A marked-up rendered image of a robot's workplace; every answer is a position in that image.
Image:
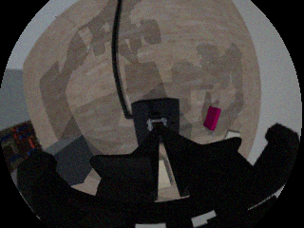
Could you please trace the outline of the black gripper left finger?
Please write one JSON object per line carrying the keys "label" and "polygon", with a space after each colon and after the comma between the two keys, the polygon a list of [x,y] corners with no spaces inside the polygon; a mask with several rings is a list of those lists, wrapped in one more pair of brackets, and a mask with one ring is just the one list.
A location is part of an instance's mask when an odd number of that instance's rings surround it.
{"label": "black gripper left finger", "polygon": [[89,161],[100,178],[145,179],[155,201],[159,200],[160,149],[156,126],[129,155],[95,155]]}

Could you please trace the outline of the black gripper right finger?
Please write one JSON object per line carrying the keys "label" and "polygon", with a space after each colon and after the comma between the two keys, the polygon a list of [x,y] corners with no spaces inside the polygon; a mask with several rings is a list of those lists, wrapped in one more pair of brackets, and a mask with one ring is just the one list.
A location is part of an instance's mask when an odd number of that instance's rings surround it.
{"label": "black gripper right finger", "polygon": [[176,185],[179,187],[179,195],[189,197],[190,186],[197,178],[203,163],[215,160],[217,157],[228,155],[229,152],[238,151],[242,144],[242,138],[232,137],[216,143],[198,144],[180,136],[178,132],[166,126],[161,126],[161,136],[166,155],[170,161],[172,174]]}

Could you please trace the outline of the magenta rectangular block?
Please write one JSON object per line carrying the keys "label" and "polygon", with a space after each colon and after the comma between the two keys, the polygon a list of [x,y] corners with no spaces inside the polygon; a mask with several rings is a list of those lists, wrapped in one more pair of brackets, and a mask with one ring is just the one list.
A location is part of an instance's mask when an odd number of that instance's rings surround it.
{"label": "magenta rectangular block", "polygon": [[217,109],[216,107],[209,106],[208,115],[206,115],[204,122],[206,128],[208,128],[209,130],[210,129],[214,130],[214,128],[216,128],[220,111],[221,109]]}

